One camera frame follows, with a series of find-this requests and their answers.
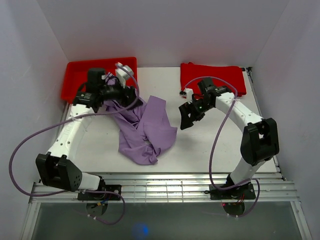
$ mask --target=red cloth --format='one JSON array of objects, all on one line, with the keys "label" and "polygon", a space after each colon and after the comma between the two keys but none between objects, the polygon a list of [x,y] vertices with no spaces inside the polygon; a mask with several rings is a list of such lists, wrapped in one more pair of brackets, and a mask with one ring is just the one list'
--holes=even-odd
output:
[{"label": "red cloth", "polygon": [[[247,94],[245,79],[242,72],[242,69],[238,66],[205,66],[205,65],[196,65],[192,62],[189,63],[181,63],[180,65],[180,83],[181,83],[181,90],[185,89],[185,86],[188,82],[192,79],[202,76],[212,76],[217,77],[220,79],[225,80],[226,82],[230,83],[234,86],[238,91],[238,96],[241,97],[242,95]],[[187,87],[193,90],[194,94],[201,94],[198,88],[198,82],[196,80],[190,83]],[[225,83],[213,79],[214,85],[217,87],[226,86]]]}]

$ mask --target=red tray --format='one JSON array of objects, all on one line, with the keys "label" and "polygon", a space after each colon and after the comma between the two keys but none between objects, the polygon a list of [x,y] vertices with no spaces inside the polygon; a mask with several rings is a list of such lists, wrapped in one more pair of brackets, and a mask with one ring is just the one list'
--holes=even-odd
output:
[{"label": "red tray", "polygon": [[[106,72],[116,74],[116,63],[128,65],[133,73],[135,79],[137,78],[137,59],[135,57],[123,57],[123,58],[110,58],[110,59],[98,59],[88,61],[72,61],[66,66],[61,99],[66,100],[71,104],[77,94],[77,90],[80,85],[87,81],[87,73],[90,68],[103,68]],[[126,81],[128,86],[134,85],[134,81],[130,78]]]}]

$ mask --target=crumpled purple fabric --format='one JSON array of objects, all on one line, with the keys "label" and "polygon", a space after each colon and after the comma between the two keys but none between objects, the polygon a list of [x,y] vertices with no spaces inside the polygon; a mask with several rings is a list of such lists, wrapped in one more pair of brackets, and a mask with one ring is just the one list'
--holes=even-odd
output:
[{"label": "crumpled purple fabric", "polygon": [[[148,103],[140,100],[143,105],[111,116],[120,128],[119,152],[139,165],[153,165],[175,143],[178,128],[170,126],[165,100],[155,96],[150,96]],[[124,108],[116,101],[104,104],[107,111]]]}]

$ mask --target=white wall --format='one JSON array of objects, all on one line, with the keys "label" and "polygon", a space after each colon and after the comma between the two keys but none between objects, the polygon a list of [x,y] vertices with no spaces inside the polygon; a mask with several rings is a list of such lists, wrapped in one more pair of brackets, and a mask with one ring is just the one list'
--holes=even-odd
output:
[{"label": "white wall", "polygon": [[320,2],[290,0],[253,67],[264,117],[277,121],[282,173],[320,239]]},{"label": "white wall", "polygon": [[38,0],[70,61],[252,66],[289,0]]},{"label": "white wall", "polygon": [[[0,1],[0,239],[20,237],[29,197],[9,179],[15,146],[28,135],[60,121],[65,57],[36,0]],[[39,179],[35,159],[45,153],[55,131],[27,142],[13,163],[18,183],[31,191]]]}]

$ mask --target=robotic arm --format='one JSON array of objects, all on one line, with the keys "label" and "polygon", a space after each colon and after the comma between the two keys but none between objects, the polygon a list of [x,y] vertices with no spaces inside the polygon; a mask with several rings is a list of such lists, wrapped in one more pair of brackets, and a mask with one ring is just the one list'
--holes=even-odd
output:
[{"label": "robotic arm", "polygon": [[[181,113],[181,130],[192,127],[194,121],[200,121],[205,112],[217,108],[227,114],[235,95],[226,86],[217,87],[207,77],[198,83],[202,98],[196,99],[192,89],[186,88],[180,94],[186,96],[187,102],[179,107]],[[253,113],[241,102],[236,101],[229,118],[242,131],[240,152],[242,158],[231,172],[223,187],[230,187],[245,179],[252,178],[257,170],[274,155],[279,153],[277,123],[272,118],[264,119]],[[246,188],[244,183],[237,190]]]},{"label": "robotic arm", "polygon": [[[128,66],[122,67],[133,73]],[[106,75],[103,68],[89,69],[87,82],[78,89],[67,119],[97,113],[105,100],[117,100],[120,105],[127,107],[136,99],[135,88],[126,86],[129,76],[123,70],[116,70],[115,84],[107,85],[107,78],[110,76]],[[141,104],[141,100],[138,100],[133,107]],[[79,143],[93,117],[77,118],[66,123],[48,152],[37,156],[35,163],[44,185],[71,192],[102,189],[105,182],[100,176],[82,172],[75,165]]]}]

